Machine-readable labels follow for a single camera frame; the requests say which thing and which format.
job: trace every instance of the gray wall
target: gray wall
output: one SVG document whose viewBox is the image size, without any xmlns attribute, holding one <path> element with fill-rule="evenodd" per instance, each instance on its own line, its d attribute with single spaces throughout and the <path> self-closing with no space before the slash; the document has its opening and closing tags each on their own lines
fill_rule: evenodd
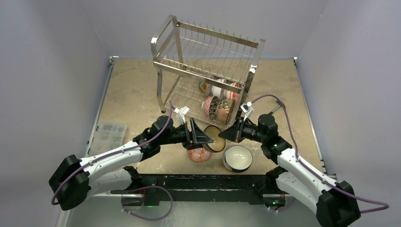
<svg viewBox="0 0 401 227">
<path fill-rule="evenodd" d="M 109 55 L 151 57 L 169 15 L 266 39 L 263 57 L 298 56 L 329 0 L 83 0 Z"/>
<path fill-rule="evenodd" d="M 5 0 L 0 21 L 0 226 L 51 227 L 47 181 L 83 156 L 108 56 L 80 0 Z"/>
<path fill-rule="evenodd" d="M 397 0 L 332 0 L 297 62 L 328 171 L 391 206 L 355 226 L 401 222 L 400 11 Z"/>
</svg>

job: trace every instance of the table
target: table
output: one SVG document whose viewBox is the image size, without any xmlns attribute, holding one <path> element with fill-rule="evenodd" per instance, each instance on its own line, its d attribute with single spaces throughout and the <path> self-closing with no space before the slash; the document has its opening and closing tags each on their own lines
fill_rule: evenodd
<svg viewBox="0 0 401 227">
<path fill-rule="evenodd" d="M 172 85 L 176 79 L 176 76 L 169 73 L 164 73 L 163 76 L 163 84 L 167 86 Z M 157 72 L 151 59 L 118 59 L 111 74 L 99 122 L 127 123 L 124 143 L 132 140 L 162 115 L 156 99 L 156 87 Z M 163 89 L 162 97 L 167 92 L 168 89 Z M 315 137 L 292 60 L 259 62 L 247 100 L 267 93 L 278 96 L 284 102 L 299 146 L 299 154 L 321 171 Z M 273 98 L 261 99 L 253 106 L 255 111 L 251 120 L 257 122 L 260 114 L 267 114 L 276 106 Z M 280 135 L 292 144 L 283 110 L 280 108 L 274 116 Z M 233 143 L 227 141 L 226 147 L 231 144 Z M 253 156 L 251 167 L 242 174 L 264 175 L 276 166 L 263 155 L 259 143 L 244 140 L 241 145 L 247 147 Z M 139 173 L 147 174 L 232 174 L 224 168 L 222 154 L 223 152 L 214 153 L 208 161 L 195 163 L 188 158 L 181 144 L 163 145 L 159 154 L 133 166 L 138 168 Z"/>
</svg>

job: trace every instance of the two-tier dish rack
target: two-tier dish rack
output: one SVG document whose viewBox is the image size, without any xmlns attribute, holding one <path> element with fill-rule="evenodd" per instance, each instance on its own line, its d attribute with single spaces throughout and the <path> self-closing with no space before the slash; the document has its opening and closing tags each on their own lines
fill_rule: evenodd
<svg viewBox="0 0 401 227">
<path fill-rule="evenodd" d="M 169 110 L 168 100 L 172 100 L 174 107 L 189 107 L 187 116 L 197 121 L 221 129 L 232 125 L 241 115 L 239 106 L 248 96 L 264 43 L 263 39 L 252 41 L 221 29 L 178 21 L 176 16 L 169 15 L 151 41 L 157 69 L 157 101 L 162 113 Z M 163 71 L 174 76 L 171 83 Z M 210 94 L 200 89 L 202 83 L 239 94 L 227 125 L 204 115 L 201 104 Z"/>
</svg>

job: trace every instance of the dish rack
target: dish rack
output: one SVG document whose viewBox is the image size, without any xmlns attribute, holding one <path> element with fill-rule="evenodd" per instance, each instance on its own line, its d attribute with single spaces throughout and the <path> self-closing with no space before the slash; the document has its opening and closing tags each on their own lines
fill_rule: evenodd
<svg viewBox="0 0 401 227">
<path fill-rule="evenodd" d="M 162 113 L 169 110 L 168 100 L 172 100 L 176 108 L 189 107 L 186 115 L 197 121 L 222 129 L 232 125 L 241 116 L 239 106 L 246 102 L 265 43 L 263 39 L 256 42 L 248 38 L 195 25 L 195 22 L 184 23 L 169 15 L 151 41 L 153 64 L 157 69 L 157 101 Z M 166 80 L 163 71 L 173 78 Z M 200 89 L 202 83 L 238 94 L 227 125 L 204 115 L 201 104 L 210 94 Z"/>
</svg>

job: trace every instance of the wooden table surface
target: wooden table surface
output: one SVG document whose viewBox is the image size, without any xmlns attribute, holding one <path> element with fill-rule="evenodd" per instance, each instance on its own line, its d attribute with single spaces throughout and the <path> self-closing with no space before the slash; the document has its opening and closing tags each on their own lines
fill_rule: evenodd
<svg viewBox="0 0 401 227">
<path fill-rule="evenodd" d="M 163 74 L 162 97 L 166 96 L 169 90 L 166 87 L 171 87 L 175 78 L 171 73 Z M 162 115 L 157 103 L 156 88 L 157 72 L 151 59 L 118 59 L 110 78 L 99 122 L 127 123 L 124 143 L 132 140 Z M 278 96 L 286 105 L 299 154 L 321 170 L 314 135 L 292 61 L 259 62 L 247 100 L 267 93 Z M 276 106 L 273 98 L 261 99 L 253 105 L 255 111 L 251 120 L 257 122 L 260 114 L 268 113 Z M 293 144 L 283 110 L 280 108 L 274 116 L 279 125 L 280 135 Z M 231 144 L 233 143 L 227 141 L 226 147 Z M 276 166 L 263 155 L 260 143 L 244 140 L 240 144 L 247 147 L 253 155 L 251 167 L 242 174 L 265 174 Z M 224 168 L 222 154 L 223 152 L 214 153 L 208 161 L 196 163 L 188 158 L 181 144 L 163 145 L 159 154 L 133 166 L 137 166 L 140 173 L 232 174 Z"/>
</svg>

